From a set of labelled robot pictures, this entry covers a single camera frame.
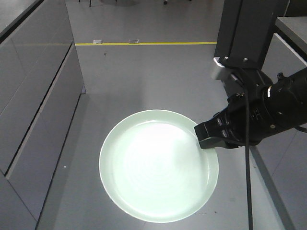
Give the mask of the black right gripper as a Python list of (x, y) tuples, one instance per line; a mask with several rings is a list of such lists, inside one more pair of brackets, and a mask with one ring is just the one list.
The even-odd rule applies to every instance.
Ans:
[(194, 127), (202, 149), (235, 149), (259, 144), (272, 133), (273, 124), (264, 102), (264, 92), (272, 81), (258, 69), (237, 69), (231, 73), (243, 92), (228, 98), (228, 106), (212, 119)]

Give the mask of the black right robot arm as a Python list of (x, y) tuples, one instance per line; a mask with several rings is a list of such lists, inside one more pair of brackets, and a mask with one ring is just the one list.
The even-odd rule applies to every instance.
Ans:
[(243, 92), (231, 95), (228, 106), (194, 127), (202, 149), (234, 149), (258, 145), (264, 138), (307, 122), (307, 70), (272, 80), (258, 69), (234, 69), (229, 78)]

